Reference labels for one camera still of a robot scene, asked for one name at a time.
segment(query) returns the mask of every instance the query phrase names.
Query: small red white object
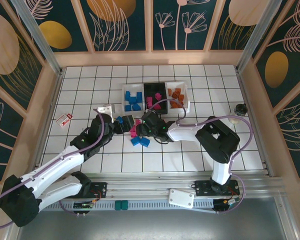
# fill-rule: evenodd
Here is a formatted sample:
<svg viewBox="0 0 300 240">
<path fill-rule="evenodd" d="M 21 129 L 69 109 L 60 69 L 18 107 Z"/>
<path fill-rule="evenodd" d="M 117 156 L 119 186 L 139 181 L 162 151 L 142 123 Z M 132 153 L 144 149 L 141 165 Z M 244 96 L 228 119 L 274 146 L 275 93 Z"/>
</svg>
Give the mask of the small red white object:
<svg viewBox="0 0 300 240">
<path fill-rule="evenodd" d="M 67 125 L 72 119 L 72 115 L 68 113 L 67 115 L 62 114 L 55 122 L 59 124 L 61 127 Z"/>
</svg>

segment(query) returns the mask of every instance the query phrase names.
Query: gray surface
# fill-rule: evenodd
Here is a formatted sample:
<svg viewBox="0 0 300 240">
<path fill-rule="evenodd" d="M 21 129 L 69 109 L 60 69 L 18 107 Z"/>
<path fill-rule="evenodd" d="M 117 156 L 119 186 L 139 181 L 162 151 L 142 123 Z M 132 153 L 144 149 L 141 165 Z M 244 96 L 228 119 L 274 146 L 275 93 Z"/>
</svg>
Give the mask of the gray surface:
<svg viewBox="0 0 300 240">
<path fill-rule="evenodd" d="M 273 198 L 245 199 L 226 215 L 190 210 L 42 212 L 18 240 L 284 240 Z"/>
</svg>

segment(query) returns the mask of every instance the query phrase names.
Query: metal base plate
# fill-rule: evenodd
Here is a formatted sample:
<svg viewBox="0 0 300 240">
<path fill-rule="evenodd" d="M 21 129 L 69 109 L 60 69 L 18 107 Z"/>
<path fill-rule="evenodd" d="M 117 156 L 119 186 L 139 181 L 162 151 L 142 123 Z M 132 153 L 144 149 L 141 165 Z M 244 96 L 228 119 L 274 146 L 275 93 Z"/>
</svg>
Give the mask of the metal base plate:
<svg viewBox="0 0 300 240">
<path fill-rule="evenodd" d="M 107 194 L 107 183 L 106 182 L 92 182 L 90 185 L 89 192 L 83 196 L 82 194 L 77 194 L 74 196 L 69 196 L 67 199 L 95 199 L 95 193 L 98 194 L 101 193 L 101 198 L 104 199 Z"/>
<path fill-rule="evenodd" d="M 240 195 L 237 180 L 230 180 L 230 183 L 227 186 L 227 191 L 223 192 L 220 195 L 212 190 L 209 180 L 195 181 L 193 188 L 195 188 L 195 194 L 197 197 L 232 196 L 233 193 L 231 192 L 231 190 L 235 194 Z"/>
</svg>

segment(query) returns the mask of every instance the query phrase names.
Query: white plastic plate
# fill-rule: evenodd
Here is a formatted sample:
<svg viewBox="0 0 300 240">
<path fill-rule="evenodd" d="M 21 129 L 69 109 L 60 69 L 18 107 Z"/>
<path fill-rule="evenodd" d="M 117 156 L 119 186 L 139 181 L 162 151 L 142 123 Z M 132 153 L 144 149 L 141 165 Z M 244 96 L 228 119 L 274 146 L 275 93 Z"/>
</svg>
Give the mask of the white plastic plate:
<svg viewBox="0 0 300 240">
<path fill-rule="evenodd" d="M 172 205 L 192 209 L 194 207 L 195 196 L 191 192 L 181 191 L 171 188 L 169 190 L 168 202 Z"/>
</svg>

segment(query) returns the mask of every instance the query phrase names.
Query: pink block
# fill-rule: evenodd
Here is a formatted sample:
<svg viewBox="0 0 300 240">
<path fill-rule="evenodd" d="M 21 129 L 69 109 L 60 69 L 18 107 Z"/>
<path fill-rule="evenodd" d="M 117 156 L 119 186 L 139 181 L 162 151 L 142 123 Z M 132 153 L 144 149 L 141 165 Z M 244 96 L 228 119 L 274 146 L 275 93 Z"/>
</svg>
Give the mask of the pink block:
<svg viewBox="0 0 300 240">
<path fill-rule="evenodd" d="M 154 105 L 153 109 L 154 109 L 154 110 L 160 110 L 160 109 L 161 109 L 161 106 L 160 106 L 159 104 Z"/>
<path fill-rule="evenodd" d="M 130 132 L 130 136 L 131 136 L 132 138 L 135 138 L 135 137 L 137 137 L 137 133 L 136 133 L 136 132 Z"/>
<path fill-rule="evenodd" d="M 161 98 L 162 98 L 162 95 L 161 95 L 159 92 L 157 92 L 157 93 L 154 95 L 154 97 L 155 97 L 155 99 L 157 99 L 158 101 L 160 101 Z"/>
</svg>

